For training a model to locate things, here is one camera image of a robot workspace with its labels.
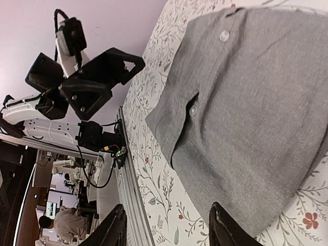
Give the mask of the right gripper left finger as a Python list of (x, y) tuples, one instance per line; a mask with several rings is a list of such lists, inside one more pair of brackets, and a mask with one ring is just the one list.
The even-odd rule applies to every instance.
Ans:
[(122, 204), (117, 204), (96, 230), (80, 246), (126, 246), (127, 215)]

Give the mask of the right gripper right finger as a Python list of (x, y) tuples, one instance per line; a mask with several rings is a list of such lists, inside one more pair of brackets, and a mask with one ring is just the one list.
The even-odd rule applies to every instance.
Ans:
[(209, 213), (210, 246), (261, 246), (218, 203), (214, 202)]

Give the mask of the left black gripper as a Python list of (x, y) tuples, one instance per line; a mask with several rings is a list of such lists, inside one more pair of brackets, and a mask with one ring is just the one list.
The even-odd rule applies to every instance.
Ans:
[(65, 118), (70, 105), (80, 120), (90, 120), (112, 98), (110, 86), (127, 84), (144, 67), (142, 57), (110, 48), (65, 80), (61, 66), (40, 53), (25, 82), (40, 92), (36, 110), (47, 119)]

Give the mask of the grey button shirt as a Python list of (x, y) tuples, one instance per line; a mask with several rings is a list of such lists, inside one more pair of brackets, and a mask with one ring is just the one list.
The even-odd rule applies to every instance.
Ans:
[(191, 20), (146, 123), (202, 218), (218, 202), (257, 236), (327, 151), (327, 16)]

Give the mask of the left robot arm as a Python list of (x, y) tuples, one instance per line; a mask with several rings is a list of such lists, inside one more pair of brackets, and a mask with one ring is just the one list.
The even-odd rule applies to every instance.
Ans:
[(94, 59), (85, 52), (77, 57), (58, 50), (54, 61), (40, 53), (25, 82), (39, 94), (15, 100), (7, 95), (1, 109), (1, 128), (16, 138), (45, 137), (35, 126), (38, 119), (65, 118), (71, 107), (80, 120), (88, 121), (113, 96), (117, 84), (127, 84), (144, 67), (142, 57), (110, 48)]

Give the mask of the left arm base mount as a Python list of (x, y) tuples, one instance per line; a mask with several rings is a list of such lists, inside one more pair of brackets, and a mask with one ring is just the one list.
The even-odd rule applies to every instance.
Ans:
[(107, 125), (81, 121), (78, 126), (79, 133), (75, 137), (78, 146), (94, 152), (110, 153), (116, 167), (121, 169), (124, 166), (128, 148), (121, 119)]

